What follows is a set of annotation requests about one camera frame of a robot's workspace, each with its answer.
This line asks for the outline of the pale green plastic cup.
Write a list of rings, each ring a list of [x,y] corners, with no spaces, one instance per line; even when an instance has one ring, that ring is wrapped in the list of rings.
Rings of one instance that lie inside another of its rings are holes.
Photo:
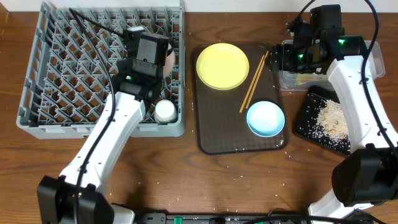
[[[168,124],[176,122],[178,118],[177,110],[174,104],[169,100],[160,100],[154,111],[154,119],[159,124]]]

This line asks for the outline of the wooden chopstick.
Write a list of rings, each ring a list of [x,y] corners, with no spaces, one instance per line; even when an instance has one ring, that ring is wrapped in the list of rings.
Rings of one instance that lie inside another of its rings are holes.
[[[252,100],[252,97],[253,97],[253,95],[254,95],[255,89],[256,89],[256,87],[257,87],[257,83],[258,83],[258,81],[259,81],[259,78],[260,78],[260,76],[261,76],[262,70],[263,70],[263,68],[264,68],[264,65],[265,65],[265,62],[266,62],[266,58],[267,58],[267,56],[268,56],[268,54],[269,54],[269,52],[266,52],[266,53],[267,53],[267,55],[266,55],[265,60],[264,60],[264,62],[263,62],[262,68],[260,69],[260,72],[259,72],[259,74],[257,75],[256,81],[255,81],[255,83],[254,83],[254,85],[253,85],[253,88],[252,88],[252,90],[251,90],[251,94],[249,95],[249,98],[248,98],[248,101],[247,101],[247,105],[246,105],[246,109],[249,108],[249,104],[250,104],[250,102],[251,102],[251,100]]]
[[[259,62],[259,65],[257,66],[256,71],[255,71],[255,73],[254,73],[254,76],[253,76],[253,78],[252,78],[251,84],[250,84],[250,86],[249,86],[249,88],[248,88],[248,90],[247,90],[247,92],[246,92],[246,96],[245,96],[245,98],[244,98],[244,100],[243,100],[243,103],[242,103],[242,105],[241,105],[241,107],[240,107],[239,113],[242,113],[244,107],[247,105],[247,101],[248,101],[249,95],[251,94],[251,90],[252,90],[253,85],[254,85],[254,83],[255,83],[255,81],[256,81],[257,75],[259,74],[260,69],[262,68],[262,65],[263,65],[263,62],[264,62],[264,60],[265,60],[266,55],[267,55],[267,53],[261,57],[261,60],[260,60],[260,62]]]

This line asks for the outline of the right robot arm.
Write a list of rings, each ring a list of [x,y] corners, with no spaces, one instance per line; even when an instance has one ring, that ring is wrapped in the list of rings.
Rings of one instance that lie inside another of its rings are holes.
[[[345,116],[350,154],[332,172],[331,190],[308,206],[308,223],[348,223],[348,216],[397,198],[397,131],[390,123],[369,63],[373,43],[346,35],[339,5],[306,5],[287,28],[293,42],[272,49],[274,72],[322,73]]]

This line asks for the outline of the dark brown serving tray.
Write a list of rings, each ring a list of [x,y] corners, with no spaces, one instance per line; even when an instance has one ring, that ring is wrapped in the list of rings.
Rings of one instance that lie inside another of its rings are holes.
[[[206,47],[200,45],[192,52],[198,148],[208,155],[282,149],[289,142],[287,124],[276,136],[263,138],[249,129],[246,121],[247,110],[239,112],[261,57],[271,51],[272,47],[267,42],[241,42],[235,45],[246,54],[249,73],[245,81],[232,90],[216,90],[205,85],[197,75],[196,63],[199,54]]]

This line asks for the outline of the green snack wrapper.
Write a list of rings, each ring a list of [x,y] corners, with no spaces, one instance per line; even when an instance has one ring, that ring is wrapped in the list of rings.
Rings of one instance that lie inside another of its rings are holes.
[[[327,81],[326,75],[317,74],[298,74],[295,78],[295,85],[300,86],[310,82],[324,82]]]

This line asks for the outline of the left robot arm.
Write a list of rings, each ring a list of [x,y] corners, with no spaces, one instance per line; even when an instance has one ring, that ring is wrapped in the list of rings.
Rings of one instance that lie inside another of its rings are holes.
[[[125,30],[129,56],[117,62],[110,93],[86,142],[58,178],[37,189],[42,223],[133,223],[133,210],[107,202],[113,169],[127,140],[160,96],[169,38],[141,28]]]

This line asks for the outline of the grey plastic dishwasher rack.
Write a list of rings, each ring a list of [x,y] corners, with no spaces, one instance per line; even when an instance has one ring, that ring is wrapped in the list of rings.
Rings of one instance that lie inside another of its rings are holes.
[[[175,65],[163,80],[160,99],[171,101],[176,122],[159,124],[150,108],[134,137],[178,137],[185,131],[185,6],[182,1],[145,2],[139,6],[77,7],[87,17],[79,30],[66,4],[43,1],[24,80],[16,124],[38,139],[82,138],[94,129],[109,92],[108,75],[127,51],[120,33],[144,26],[167,36]],[[91,48],[88,34],[95,44]]]

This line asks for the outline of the rice and food scraps pile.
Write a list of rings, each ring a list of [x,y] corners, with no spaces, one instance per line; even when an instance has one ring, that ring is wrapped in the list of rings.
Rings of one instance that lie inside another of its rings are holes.
[[[332,100],[326,100],[325,106],[320,108],[317,126],[323,136],[334,141],[349,138],[348,125],[342,107]]]

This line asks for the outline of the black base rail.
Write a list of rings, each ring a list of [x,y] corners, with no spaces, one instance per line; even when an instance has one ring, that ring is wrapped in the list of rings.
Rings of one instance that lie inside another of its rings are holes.
[[[138,213],[133,224],[239,224],[263,217],[287,216],[283,213],[272,215],[232,215],[232,214],[194,214],[194,213]]]

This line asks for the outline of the white pink bowl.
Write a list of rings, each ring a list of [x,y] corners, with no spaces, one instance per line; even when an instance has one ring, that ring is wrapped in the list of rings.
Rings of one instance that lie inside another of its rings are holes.
[[[174,48],[169,44],[167,49],[167,57],[165,65],[163,66],[163,78],[166,78],[172,71],[175,65],[175,51]]]

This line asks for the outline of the black waste tray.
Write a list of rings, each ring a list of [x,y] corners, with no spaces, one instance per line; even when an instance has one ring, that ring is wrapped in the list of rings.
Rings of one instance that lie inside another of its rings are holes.
[[[327,100],[339,103],[334,91],[316,85],[311,86],[295,119],[293,132],[306,141],[347,157],[350,155],[349,137],[333,140],[326,135],[323,127],[317,124],[318,115],[321,109],[326,107]]]

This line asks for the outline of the clear plastic waste bin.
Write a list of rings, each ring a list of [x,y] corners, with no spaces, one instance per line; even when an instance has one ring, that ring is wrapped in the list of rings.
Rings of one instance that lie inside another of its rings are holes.
[[[371,74],[373,80],[379,77],[383,77],[386,74],[384,61],[382,57],[382,51],[377,42],[374,43],[371,54],[368,58],[368,64],[371,67]],[[324,82],[310,82],[304,85],[297,86],[295,85],[295,78],[300,73],[290,73],[286,71],[279,71],[279,83],[280,89],[282,91],[307,91],[311,86],[320,86],[327,90],[333,91],[333,87],[331,83],[327,80]]]

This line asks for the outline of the light blue bowl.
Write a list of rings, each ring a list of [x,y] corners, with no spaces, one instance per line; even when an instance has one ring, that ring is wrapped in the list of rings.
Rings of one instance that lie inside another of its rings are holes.
[[[249,107],[246,122],[253,134],[270,138],[283,130],[285,115],[277,104],[271,101],[258,101]]]

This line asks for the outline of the yellow plastic plate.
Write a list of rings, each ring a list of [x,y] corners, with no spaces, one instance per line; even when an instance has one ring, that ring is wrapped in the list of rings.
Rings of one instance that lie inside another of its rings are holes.
[[[250,69],[246,54],[227,43],[209,45],[198,56],[196,72],[199,79],[216,90],[231,90],[245,81]]]

